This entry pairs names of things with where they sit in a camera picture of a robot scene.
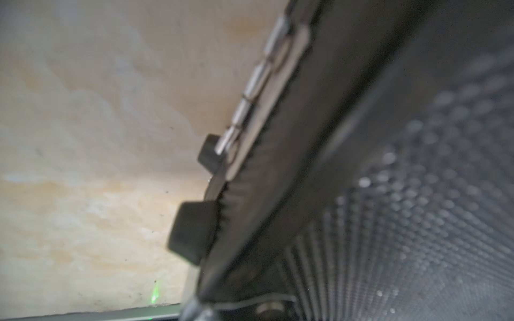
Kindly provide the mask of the black poker case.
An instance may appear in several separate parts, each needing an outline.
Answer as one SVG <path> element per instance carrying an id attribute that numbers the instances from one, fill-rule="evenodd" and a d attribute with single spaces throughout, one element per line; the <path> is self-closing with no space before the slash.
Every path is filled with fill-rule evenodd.
<path id="1" fill-rule="evenodd" d="M 180 320 L 513 319 L 512 1 L 290 1 L 198 160 Z"/>

